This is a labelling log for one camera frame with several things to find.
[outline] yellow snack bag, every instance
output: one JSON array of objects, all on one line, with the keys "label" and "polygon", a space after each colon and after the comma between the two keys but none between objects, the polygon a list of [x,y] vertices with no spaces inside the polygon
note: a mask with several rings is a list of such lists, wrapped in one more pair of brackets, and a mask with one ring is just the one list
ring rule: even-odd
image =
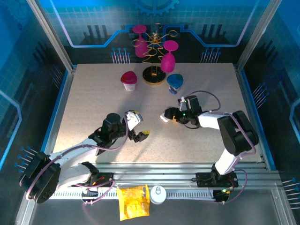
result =
[{"label": "yellow snack bag", "polygon": [[120,221],[149,216],[150,194],[147,185],[117,189]]}]

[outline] white bottle cap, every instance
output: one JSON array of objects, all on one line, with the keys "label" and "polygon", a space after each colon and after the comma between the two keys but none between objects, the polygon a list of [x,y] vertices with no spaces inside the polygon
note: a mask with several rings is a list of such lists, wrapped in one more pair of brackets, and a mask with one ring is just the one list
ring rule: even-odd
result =
[{"label": "white bottle cap", "polygon": [[167,197],[167,192],[162,186],[154,186],[150,191],[150,200],[153,204],[162,204]]}]

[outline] gear logo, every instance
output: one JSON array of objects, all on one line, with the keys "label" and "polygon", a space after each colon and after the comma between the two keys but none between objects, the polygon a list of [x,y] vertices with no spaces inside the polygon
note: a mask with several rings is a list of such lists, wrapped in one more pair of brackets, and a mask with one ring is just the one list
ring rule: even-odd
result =
[{"label": "gear logo", "polygon": [[134,0],[135,8],[139,9],[141,13],[146,13],[147,16],[162,16],[163,13],[174,9],[174,5],[178,3],[179,0]]},{"label": "gear logo", "polygon": [[19,23],[26,19],[29,12],[26,0],[0,0],[0,5],[5,6]]}]

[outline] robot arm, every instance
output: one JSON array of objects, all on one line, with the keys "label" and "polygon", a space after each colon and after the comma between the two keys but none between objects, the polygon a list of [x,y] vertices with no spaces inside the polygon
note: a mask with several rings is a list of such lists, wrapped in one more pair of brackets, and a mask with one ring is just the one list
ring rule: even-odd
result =
[{"label": "robot arm", "polygon": [[[242,156],[252,148],[231,117],[224,114],[204,112],[196,96],[182,97],[178,100],[179,108],[171,107],[160,116],[164,122],[175,120],[181,124],[191,122],[195,128],[213,128],[220,130],[225,149],[220,159],[213,165],[211,177],[214,183],[234,171]],[[253,145],[258,144],[258,136],[243,111],[232,113],[245,131]]]},{"label": "robot arm", "polygon": [[19,182],[27,191],[28,199],[43,203],[59,188],[75,184],[94,185],[99,177],[102,177],[98,169],[91,164],[95,163],[98,155],[106,150],[120,149],[122,145],[109,149],[118,138],[128,135],[129,139],[136,143],[148,137],[149,131],[135,134],[134,127],[143,121],[138,112],[128,111],[122,122],[120,119],[118,114],[110,113],[103,121],[102,127],[83,142],[61,152],[50,155],[39,152],[33,156]]}]

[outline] beige table surface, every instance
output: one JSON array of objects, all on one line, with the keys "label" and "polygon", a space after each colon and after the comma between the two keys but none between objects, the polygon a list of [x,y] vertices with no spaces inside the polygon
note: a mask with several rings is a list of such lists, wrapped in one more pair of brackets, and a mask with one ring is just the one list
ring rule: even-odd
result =
[{"label": "beige table surface", "polygon": [[[221,112],[246,112],[240,87],[231,63],[178,63],[173,73],[184,77],[177,95],[172,95],[165,81],[151,86],[142,78],[147,64],[79,64],[76,69],[54,152],[67,149],[88,137],[102,125],[109,113],[123,115],[137,110],[144,121],[136,132],[150,130],[143,142],[127,140],[119,151],[105,152],[98,162],[216,162],[224,145],[219,130],[190,130],[170,121],[164,123],[160,114],[169,106],[177,107],[177,99],[194,90],[207,90],[219,97]],[[132,70],[138,76],[134,92],[125,91],[121,76]],[[218,106],[207,94],[197,94],[203,110]],[[259,162],[259,153],[243,161]]]}]

